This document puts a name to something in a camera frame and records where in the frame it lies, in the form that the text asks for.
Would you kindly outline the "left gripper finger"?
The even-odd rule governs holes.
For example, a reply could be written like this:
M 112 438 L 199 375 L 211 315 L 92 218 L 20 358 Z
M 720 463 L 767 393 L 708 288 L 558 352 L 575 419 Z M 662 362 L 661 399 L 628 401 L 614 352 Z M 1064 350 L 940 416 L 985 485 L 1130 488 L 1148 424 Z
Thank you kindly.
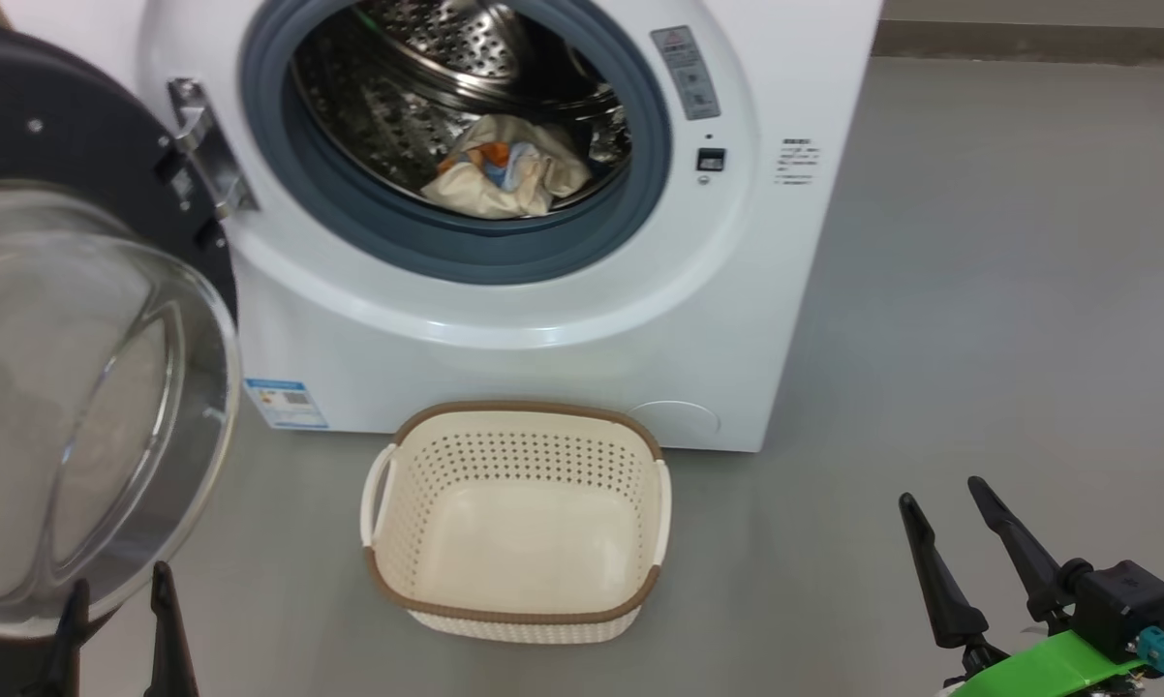
M 151 682 L 146 696 L 198 697 L 199 688 L 189 641 L 166 561 L 152 566 L 151 609 L 156 617 Z
M 80 688 L 80 649 L 88 634 L 90 586 L 74 582 L 68 596 L 50 650 L 36 680 L 20 690 L 20 696 L 77 696 Z

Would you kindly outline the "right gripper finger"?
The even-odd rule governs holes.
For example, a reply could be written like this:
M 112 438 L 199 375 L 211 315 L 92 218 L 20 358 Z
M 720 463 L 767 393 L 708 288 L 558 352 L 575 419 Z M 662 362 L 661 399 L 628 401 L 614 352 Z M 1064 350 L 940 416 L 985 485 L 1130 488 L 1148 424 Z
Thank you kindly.
M 998 534 L 1010 556 L 1027 593 L 1027 611 L 1035 623 L 1069 623 L 1069 593 L 1060 595 L 1057 574 L 1060 566 L 1029 532 L 1007 504 L 980 476 L 967 481 L 968 493 L 988 529 Z
M 979 643 L 989 630 L 985 616 L 970 605 L 954 581 L 945 561 L 935 546 L 934 527 L 917 499 L 904 493 L 897 499 L 897 510 L 904 521 L 913 566 L 920 581 L 934 642 L 943 649 L 956 649 Z

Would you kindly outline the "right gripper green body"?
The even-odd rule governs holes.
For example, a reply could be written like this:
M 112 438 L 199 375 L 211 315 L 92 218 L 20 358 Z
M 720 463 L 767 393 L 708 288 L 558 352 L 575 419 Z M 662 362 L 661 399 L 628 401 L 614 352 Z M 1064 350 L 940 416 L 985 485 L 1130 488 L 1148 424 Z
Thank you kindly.
M 945 696 L 1140 696 L 1154 667 L 1154 630 L 1110 660 L 1073 631 L 1016 654 L 999 652 L 981 632 L 944 632 L 945 648 L 965 649 L 965 675 Z

